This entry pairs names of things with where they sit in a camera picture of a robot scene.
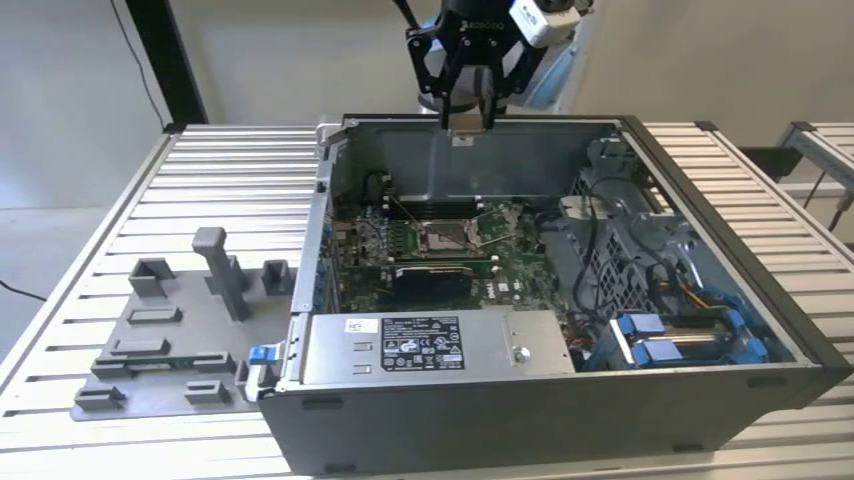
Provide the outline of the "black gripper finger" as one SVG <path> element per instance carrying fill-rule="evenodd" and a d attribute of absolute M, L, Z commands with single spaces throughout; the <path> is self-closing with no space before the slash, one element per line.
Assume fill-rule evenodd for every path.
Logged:
<path fill-rule="evenodd" d="M 445 22 L 429 28 L 422 28 L 418 23 L 414 23 L 406 30 L 406 41 L 419 91 L 423 94 L 431 94 L 438 100 L 441 127 L 449 129 L 453 90 L 469 60 L 470 39 L 459 31 L 459 23 Z M 430 72 L 426 61 L 435 41 L 439 42 L 446 53 L 443 66 L 437 75 Z"/>
<path fill-rule="evenodd" d="M 499 101 L 511 94 L 522 93 L 526 90 L 546 53 L 545 48 L 535 48 L 527 43 L 521 43 L 521 48 L 522 52 L 515 66 L 509 73 L 503 69 L 503 58 L 513 48 L 509 45 L 497 44 L 490 46 L 487 50 L 489 75 L 483 78 L 485 129 L 494 127 Z"/>

